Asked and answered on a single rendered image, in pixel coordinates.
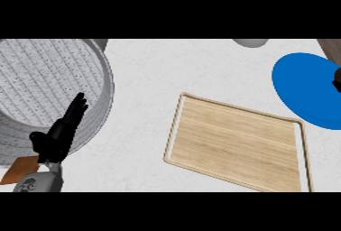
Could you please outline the grey rounded object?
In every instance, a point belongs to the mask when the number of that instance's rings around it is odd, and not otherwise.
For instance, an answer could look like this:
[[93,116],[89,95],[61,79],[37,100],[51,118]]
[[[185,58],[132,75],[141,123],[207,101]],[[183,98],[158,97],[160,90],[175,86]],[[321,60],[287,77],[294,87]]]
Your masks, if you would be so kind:
[[235,42],[247,48],[259,48],[266,45],[268,39],[235,39]]

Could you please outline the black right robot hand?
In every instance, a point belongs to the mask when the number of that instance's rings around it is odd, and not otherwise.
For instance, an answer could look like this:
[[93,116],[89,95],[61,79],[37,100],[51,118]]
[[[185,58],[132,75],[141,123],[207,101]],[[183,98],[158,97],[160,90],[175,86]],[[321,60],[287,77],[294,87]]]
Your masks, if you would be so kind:
[[341,68],[338,68],[335,73],[334,73],[333,84],[334,84],[337,91],[341,93]]

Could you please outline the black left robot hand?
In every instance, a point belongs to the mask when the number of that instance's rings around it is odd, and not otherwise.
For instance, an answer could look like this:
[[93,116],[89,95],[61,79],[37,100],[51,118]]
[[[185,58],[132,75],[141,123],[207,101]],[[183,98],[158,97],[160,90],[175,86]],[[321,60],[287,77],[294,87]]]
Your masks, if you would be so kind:
[[39,153],[39,163],[64,161],[76,138],[76,130],[89,109],[85,93],[80,92],[68,106],[64,117],[59,118],[48,133],[31,132],[34,152]]

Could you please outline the blue round plate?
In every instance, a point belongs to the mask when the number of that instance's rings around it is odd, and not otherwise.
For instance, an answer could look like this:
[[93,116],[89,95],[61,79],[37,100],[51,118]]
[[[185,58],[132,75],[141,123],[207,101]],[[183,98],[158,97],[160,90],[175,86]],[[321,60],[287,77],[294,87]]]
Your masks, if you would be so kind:
[[322,56],[291,53],[279,58],[272,82],[281,101],[313,125],[341,130],[341,92],[334,86],[340,66]]

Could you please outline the pale wooden tray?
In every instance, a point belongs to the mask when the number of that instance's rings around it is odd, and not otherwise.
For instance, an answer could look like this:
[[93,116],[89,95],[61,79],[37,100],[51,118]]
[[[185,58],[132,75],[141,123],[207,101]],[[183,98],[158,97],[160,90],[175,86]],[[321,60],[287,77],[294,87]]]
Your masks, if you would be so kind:
[[164,162],[260,191],[315,190],[304,122],[183,93]]

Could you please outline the brown wooden panel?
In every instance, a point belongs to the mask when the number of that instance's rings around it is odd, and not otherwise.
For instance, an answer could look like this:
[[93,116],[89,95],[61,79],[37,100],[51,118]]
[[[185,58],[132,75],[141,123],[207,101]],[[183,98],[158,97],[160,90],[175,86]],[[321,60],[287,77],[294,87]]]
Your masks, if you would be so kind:
[[341,39],[318,39],[327,58],[341,66]]

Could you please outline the grey ribbed round pan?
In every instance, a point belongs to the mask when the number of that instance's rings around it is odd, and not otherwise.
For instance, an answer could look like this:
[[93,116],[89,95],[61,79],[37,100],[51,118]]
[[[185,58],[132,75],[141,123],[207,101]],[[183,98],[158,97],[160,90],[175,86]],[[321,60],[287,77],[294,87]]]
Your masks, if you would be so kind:
[[30,133],[45,133],[79,93],[89,109],[76,152],[101,131],[116,92],[105,39],[0,39],[0,168],[34,154]]

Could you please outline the orange-brown flat board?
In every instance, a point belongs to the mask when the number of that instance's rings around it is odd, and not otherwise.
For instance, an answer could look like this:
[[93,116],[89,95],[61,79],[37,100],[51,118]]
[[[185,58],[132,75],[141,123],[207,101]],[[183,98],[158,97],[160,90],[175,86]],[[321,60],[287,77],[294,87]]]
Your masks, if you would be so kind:
[[37,157],[36,156],[18,157],[0,180],[0,185],[18,183],[23,177],[30,173],[36,173],[37,170],[39,170]]

